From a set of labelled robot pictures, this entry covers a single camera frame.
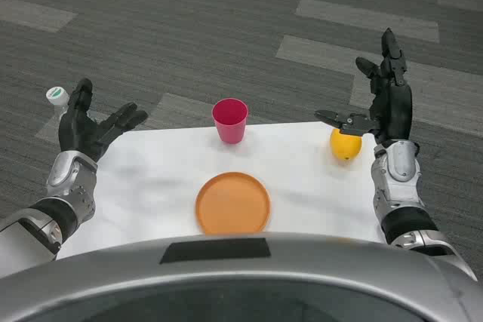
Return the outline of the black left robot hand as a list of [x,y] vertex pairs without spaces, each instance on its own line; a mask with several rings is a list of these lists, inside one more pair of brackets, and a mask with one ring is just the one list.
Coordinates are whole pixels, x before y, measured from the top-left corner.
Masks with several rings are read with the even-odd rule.
[[93,96],[91,80],[83,78],[72,92],[67,112],[60,120],[58,137],[63,152],[77,151],[97,162],[123,133],[133,130],[147,118],[136,103],[127,103],[107,119],[97,123],[88,117]]

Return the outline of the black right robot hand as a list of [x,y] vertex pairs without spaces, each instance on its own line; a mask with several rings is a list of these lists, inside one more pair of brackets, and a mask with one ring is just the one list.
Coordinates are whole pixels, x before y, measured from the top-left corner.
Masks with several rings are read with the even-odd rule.
[[412,91],[404,74],[407,63],[393,31],[388,28],[381,37],[383,60],[380,65],[364,57],[357,57],[358,70],[370,80],[374,95],[369,114],[342,114],[317,110],[314,116],[321,122],[338,129],[342,134],[374,135],[376,143],[388,140],[408,140],[412,124]]

